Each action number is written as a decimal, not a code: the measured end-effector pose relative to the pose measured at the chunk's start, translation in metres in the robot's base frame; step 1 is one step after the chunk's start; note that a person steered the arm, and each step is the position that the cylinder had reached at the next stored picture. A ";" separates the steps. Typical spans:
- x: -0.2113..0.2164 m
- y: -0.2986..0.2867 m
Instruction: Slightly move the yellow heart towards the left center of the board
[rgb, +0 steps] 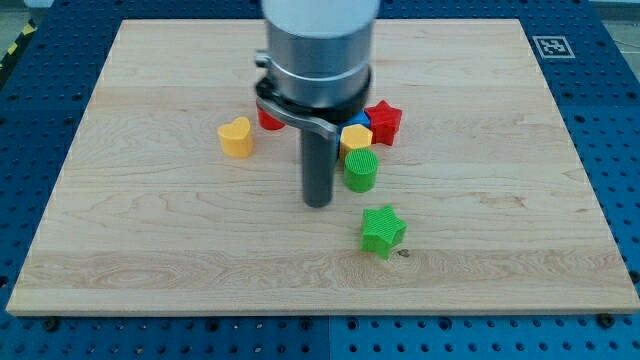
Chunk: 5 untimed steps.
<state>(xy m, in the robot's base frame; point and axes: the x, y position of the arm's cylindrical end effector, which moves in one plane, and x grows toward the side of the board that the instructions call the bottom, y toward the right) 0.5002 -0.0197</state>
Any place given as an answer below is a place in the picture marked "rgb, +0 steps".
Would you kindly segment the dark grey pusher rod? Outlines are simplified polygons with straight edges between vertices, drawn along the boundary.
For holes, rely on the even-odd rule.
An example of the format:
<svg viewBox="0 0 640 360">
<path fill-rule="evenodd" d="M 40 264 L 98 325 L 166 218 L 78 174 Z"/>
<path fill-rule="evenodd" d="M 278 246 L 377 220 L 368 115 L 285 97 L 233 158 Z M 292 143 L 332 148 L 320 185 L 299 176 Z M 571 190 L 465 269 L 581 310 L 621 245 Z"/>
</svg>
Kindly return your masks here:
<svg viewBox="0 0 640 360">
<path fill-rule="evenodd" d="M 303 200 L 310 207 L 324 207 L 333 197 L 335 139 L 302 131 L 301 154 Z"/>
</svg>

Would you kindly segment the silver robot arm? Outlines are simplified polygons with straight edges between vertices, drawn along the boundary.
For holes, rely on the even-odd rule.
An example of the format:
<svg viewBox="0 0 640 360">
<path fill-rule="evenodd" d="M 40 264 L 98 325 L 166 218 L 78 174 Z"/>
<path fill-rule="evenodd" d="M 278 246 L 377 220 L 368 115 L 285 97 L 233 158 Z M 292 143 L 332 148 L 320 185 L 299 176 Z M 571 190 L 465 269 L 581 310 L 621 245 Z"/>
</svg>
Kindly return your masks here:
<svg viewBox="0 0 640 360">
<path fill-rule="evenodd" d="M 333 197 L 339 127 L 360 112 L 372 80 L 375 0 L 262 0 L 267 46 L 256 105 L 300 131 L 304 202 Z"/>
</svg>

